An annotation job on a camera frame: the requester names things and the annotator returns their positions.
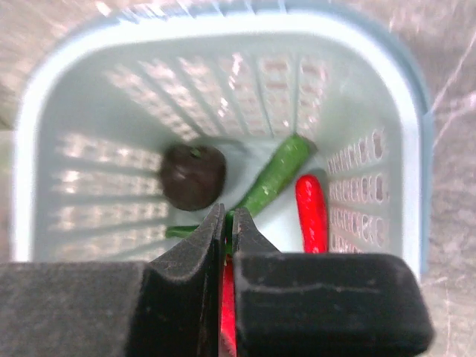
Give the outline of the light blue plastic basket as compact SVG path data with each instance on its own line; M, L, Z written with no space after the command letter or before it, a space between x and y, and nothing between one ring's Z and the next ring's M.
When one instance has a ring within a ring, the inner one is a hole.
M157 172L176 143L227 159L234 206L279 144L316 146L329 248L387 252L421 275L433 119L413 57L328 1L140 4L71 32L32 73L16 119L12 258L151 260L197 225Z

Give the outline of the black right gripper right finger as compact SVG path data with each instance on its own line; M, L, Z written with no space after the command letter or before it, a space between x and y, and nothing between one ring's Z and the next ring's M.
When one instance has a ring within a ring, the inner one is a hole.
M244 208L232 237L240 356L418 356L431 346L434 327L402 259L282 253Z

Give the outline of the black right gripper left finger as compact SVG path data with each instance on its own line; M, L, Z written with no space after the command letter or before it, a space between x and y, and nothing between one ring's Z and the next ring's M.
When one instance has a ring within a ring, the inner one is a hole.
M225 209L152 262L5 263L3 356L217 356Z

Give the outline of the red toy chili pepper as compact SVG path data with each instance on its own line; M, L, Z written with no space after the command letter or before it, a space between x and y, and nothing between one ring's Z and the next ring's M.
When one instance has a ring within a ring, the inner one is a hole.
M303 249L306 253L328 252L327 206L319 180L310 174L301 176L295 184Z
M233 246L232 227L234 211L231 210L225 217L225 263L222 275L222 307L221 307L221 336L228 353L237 356L234 308L234 274L233 274Z

